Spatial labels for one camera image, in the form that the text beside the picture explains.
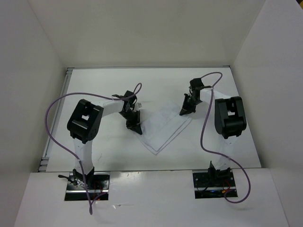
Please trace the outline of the white skirt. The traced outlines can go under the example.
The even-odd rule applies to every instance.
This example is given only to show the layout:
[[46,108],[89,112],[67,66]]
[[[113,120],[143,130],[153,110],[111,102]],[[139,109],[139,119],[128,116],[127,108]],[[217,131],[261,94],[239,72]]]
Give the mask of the white skirt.
[[143,134],[138,140],[154,155],[164,150],[192,121],[188,115],[179,115],[181,108],[167,102],[141,123]]

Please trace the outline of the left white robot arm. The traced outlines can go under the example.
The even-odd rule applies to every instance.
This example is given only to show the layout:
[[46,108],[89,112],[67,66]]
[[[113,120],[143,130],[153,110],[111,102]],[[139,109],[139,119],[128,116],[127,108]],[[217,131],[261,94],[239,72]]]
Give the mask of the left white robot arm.
[[142,135],[140,111],[135,110],[136,95],[127,90],[123,96],[114,95],[117,100],[95,105],[81,99],[76,105],[68,123],[67,130],[75,148],[74,183],[83,189],[93,186],[95,168],[92,162],[92,142],[98,134],[102,117],[118,113],[126,120],[126,128]]

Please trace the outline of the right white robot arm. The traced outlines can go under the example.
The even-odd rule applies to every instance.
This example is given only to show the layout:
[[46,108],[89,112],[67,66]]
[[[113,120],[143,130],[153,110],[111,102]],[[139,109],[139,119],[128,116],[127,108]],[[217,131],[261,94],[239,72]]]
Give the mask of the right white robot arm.
[[[196,89],[191,88],[190,92],[185,94],[179,115],[183,116],[194,113],[198,104],[202,102],[208,103],[208,109],[200,136],[200,145],[202,150],[209,154],[219,155],[225,162],[233,162],[241,170],[244,170],[244,167],[232,158],[231,155],[233,144],[247,128],[247,120],[242,98],[240,96],[224,95],[216,91],[212,86],[199,87]],[[212,109],[214,109],[215,131],[222,138],[220,149],[218,151],[209,150],[204,146],[206,125]]]

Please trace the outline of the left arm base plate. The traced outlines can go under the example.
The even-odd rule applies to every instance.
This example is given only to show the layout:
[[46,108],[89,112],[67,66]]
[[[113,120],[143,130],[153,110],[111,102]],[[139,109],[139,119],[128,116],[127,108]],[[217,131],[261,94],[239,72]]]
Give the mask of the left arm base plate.
[[[65,192],[65,201],[87,201],[86,190],[84,183],[75,179],[73,174],[69,176],[58,175],[61,179],[67,180]],[[110,175],[97,173],[92,181],[88,183],[88,194],[92,201],[107,201],[109,197]]]

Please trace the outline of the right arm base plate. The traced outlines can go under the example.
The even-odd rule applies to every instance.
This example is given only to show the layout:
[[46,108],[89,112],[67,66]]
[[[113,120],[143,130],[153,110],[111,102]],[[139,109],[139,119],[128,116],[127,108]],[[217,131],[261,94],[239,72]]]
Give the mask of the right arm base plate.
[[227,179],[210,182],[207,172],[193,172],[193,184],[196,199],[223,198],[227,192],[227,198],[238,197],[233,173]]

